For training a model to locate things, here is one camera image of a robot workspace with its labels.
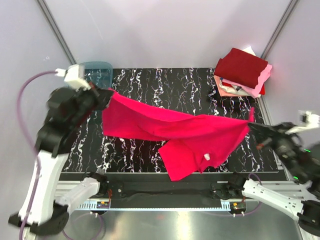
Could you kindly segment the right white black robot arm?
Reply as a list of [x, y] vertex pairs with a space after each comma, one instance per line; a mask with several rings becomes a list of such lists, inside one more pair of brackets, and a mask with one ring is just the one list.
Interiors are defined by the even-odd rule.
[[278, 125], [265, 125], [250, 122], [250, 130], [260, 134], [257, 148], [270, 148], [282, 165], [288, 170], [295, 183], [311, 183], [307, 191], [316, 199], [301, 200], [271, 190], [255, 182], [249, 176], [243, 177], [234, 172], [227, 183], [228, 195], [239, 198], [241, 195], [266, 204], [297, 221], [299, 227], [314, 235], [320, 235], [320, 145], [304, 149], [294, 141], [299, 133], [318, 129], [320, 122], [308, 121], [303, 125], [283, 122]]

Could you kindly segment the bright pink t shirt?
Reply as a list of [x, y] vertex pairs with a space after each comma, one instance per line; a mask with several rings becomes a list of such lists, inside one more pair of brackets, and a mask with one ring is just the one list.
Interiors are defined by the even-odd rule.
[[217, 168], [238, 147], [254, 121], [214, 115], [191, 115], [151, 106], [113, 92], [102, 111], [102, 130], [108, 137], [166, 141], [159, 150], [171, 181], [208, 167]]

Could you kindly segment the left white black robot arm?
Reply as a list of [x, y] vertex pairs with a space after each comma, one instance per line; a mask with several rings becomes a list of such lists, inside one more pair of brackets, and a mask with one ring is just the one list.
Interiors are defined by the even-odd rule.
[[43, 126], [34, 144], [36, 160], [28, 193], [19, 212], [8, 223], [28, 227], [36, 236], [59, 234], [70, 215], [87, 199], [108, 194], [103, 173], [89, 172], [76, 187], [55, 197], [58, 181], [81, 124], [96, 110], [107, 107], [114, 92], [93, 87], [74, 90], [61, 87], [50, 94]]

